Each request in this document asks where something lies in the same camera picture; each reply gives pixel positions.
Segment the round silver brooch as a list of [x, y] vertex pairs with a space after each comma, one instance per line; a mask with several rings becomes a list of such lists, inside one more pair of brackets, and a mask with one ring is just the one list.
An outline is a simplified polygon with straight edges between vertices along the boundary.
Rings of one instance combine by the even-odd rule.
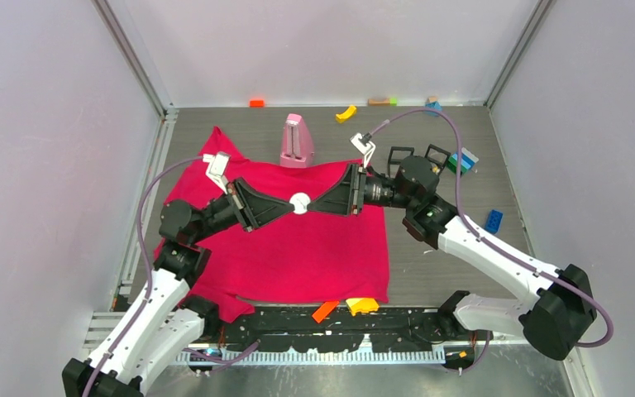
[[311, 203], [310, 197], [303, 192], [293, 194], [289, 203], [294, 207], [293, 213], [303, 215], [308, 212], [308, 205]]

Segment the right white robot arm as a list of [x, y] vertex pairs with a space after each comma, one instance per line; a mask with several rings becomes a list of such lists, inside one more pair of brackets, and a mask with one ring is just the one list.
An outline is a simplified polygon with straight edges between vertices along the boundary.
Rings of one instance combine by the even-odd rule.
[[415, 240], [474, 266], [513, 295], [455, 292], [439, 308], [444, 336], [456, 340], [470, 330], [515, 335], [548, 358], [566, 359], [598, 314], [586, 272], [573, 264], [560, 269], [499, 240], [438, 195], [438, 182], [432, 163], [420, 155], [401, 160], [393, 178], [348, 165], [307, 210], [350, 216], [366, 205], [403, 209], [403, 225]]

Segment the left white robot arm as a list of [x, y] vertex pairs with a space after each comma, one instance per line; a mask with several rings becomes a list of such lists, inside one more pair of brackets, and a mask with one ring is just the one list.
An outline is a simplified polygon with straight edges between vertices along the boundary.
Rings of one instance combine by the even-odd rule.
[[262, 194], [244, 179], [222, 190], [205, 208], [181, 199], [162, 208], [159, 234], [165, 241], [145, 287], [86, 360], [71, 359], [64, 367], [66, 395], [143, 396], [188, 344], [219, 335], [216, 304], [187, 296], [211, 255], [198, 242], [235, 225], [251, 232], [295, 210], [290, 201]]

